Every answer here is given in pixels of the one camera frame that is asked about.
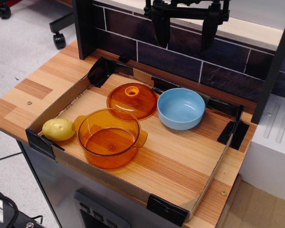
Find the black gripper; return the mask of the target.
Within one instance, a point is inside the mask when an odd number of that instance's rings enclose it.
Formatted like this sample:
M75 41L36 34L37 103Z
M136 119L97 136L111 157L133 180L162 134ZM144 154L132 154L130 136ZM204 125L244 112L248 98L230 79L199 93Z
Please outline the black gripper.
M170 40L170 19L203 20L201 52L212 47L218 25L229 20L229 1L210 0L205 8L192 5L200 0L147 0L144 15L152 20L155 37L160 47L167 47Z

